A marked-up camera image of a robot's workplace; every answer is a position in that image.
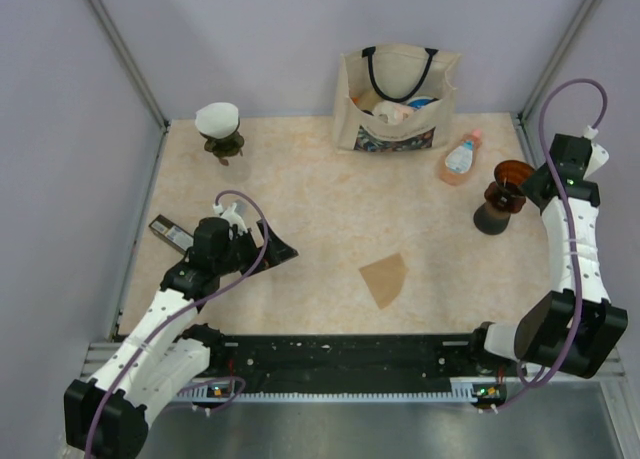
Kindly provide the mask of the brown coffee dripper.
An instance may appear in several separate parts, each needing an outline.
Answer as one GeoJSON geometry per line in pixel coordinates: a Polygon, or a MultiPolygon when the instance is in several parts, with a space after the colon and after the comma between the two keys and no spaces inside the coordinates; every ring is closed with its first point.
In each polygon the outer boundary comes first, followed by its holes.
{"type": "Polygon", "coordinates": [[[521,186],[533,173],[533,167],[521,161],[499,163],[494,169],[494,180],[485,190],[485,200],[499,212],[519,213],[526,202],[521,186]]]}

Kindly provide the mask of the brown paper coffee filter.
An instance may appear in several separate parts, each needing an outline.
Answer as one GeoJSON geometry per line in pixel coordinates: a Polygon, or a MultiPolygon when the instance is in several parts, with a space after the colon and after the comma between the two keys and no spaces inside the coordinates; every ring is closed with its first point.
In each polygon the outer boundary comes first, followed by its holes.
{"type": "Polygon", "coordinates": [[[388,307],[401,293],[408,268],[400,253],[365,265],[359,269],[379,309],[388,307]]]}

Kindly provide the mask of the olive green coffee dripper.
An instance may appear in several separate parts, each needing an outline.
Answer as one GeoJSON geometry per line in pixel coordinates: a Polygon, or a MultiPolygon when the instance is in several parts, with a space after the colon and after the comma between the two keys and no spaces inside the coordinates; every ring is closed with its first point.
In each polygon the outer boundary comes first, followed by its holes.
{"type": "Polygon", "coordinates": [[[239,126],[226,137],[214,137],[201,133],[205,139],[204,149],[217,158],[226,159],[242,154],[245,139],[239,132],[239,126]]]}

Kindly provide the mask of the white paper coffee filter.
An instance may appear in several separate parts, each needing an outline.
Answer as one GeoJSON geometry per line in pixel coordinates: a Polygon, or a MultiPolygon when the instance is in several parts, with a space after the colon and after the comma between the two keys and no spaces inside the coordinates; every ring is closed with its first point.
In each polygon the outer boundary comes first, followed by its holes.
{"type": "Polygon", "coordinates": [[[235,133],[239,127],[239,109],[228,102],[214,102],[196,112],[195,127],[199,133],[216,139],[235,133]]]}

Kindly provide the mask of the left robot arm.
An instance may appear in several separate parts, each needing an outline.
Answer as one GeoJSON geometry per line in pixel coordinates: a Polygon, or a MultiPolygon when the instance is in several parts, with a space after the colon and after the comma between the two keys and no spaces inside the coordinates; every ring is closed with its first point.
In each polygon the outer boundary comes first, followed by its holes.
{"type": "Polygon", "coordinates": [[[261,246],[239,219],[200,221],[192,245],[166,272],[134,330],[89,379],[76,379],[66,389],[69,446],[88,458],[134,458],[160,412],[193,378],[224,369],[222,346],[181,334],[205,300],[223,293],[222,277],[246,279],[297,257],[265,221],[257,224],[261,246]]]}

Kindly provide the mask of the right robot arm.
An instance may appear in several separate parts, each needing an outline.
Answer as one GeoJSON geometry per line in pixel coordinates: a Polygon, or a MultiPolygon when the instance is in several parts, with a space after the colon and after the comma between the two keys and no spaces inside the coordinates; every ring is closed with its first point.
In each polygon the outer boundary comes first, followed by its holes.
{"type": "Polygon", "coordinates": [[[627,312],[612,306],[598,259],[600,195],[587,178],[609,155],[596,135],[593,127],[580,137],[556,135],[549,150],[554,170],[516,160],[496,166],[474,223],[499,234],[532,202],[546,229],[551,288],[518,323],[487,321],[472,332],[466,359],[474,372],[487,375],[517,361],[551,367],[562,357],[561,372],[590,378],[626,330],[627,312]]]}

